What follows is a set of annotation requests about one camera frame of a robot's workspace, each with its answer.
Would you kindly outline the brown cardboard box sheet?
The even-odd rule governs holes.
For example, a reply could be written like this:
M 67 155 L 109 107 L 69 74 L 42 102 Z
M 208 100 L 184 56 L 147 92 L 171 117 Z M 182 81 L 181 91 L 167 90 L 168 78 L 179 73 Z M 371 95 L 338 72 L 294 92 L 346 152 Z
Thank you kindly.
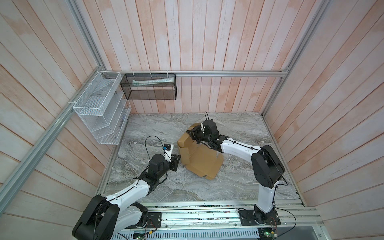
M 181 154 L 181 163 L 199 177 L 213 180 L 223 162 L 224 156 L 203 144 L 197 144 L 186 132 L 177 141 Z

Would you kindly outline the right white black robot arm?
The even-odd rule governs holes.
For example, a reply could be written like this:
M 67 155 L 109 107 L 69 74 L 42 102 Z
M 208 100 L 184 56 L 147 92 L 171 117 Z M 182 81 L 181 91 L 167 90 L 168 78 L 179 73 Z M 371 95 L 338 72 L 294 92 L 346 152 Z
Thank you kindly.
M 248 214 L 252 224 L 266 225 L 270 221 L 280 224 L 274 204 L 276 189 L 283 179 L 285 168 L 269 145 L 251 146 L 221 135 L 212 119 L 203 121 L 186 133 L 197 144 L 204 143 L 212 150 L 239 157 L 252 164 L 254 176 L 259 183 L 259 195 L 254 209 L 242 211 Z

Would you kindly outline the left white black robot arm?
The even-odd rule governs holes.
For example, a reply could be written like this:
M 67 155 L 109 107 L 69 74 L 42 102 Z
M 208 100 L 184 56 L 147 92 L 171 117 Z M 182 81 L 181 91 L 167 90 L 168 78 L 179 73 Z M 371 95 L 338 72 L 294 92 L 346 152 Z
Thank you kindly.
M 72 236 L 78 240 L 110 240 L 126 227 L 146 227 L 148 208 L 138 200 L 153 192 L 169 170 L 177 171 L 180 160 L 176 154 L 153 155 L 133 184 L 107 197 L 94 196 L 75 224 Z

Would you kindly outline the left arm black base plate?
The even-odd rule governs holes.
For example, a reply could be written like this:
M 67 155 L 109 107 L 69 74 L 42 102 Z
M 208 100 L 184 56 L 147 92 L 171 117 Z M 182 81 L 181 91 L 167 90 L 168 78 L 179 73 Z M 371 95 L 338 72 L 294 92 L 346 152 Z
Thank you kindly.
M 161 227 L 161 223 L 162 223 L 161 212 L 143 213 L 140 227 L 158 229 Z

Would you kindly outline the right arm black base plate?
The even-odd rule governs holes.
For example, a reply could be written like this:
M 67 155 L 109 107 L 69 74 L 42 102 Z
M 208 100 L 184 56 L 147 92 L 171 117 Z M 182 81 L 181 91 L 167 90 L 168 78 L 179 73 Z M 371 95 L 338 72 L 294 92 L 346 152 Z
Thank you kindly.
M 246 210 L 243 208 L 238 209 L 242 226 L 265 226 L 281 225 L 280 217 L 276 209 L 272 209 L 269 213 L 262 211 Z

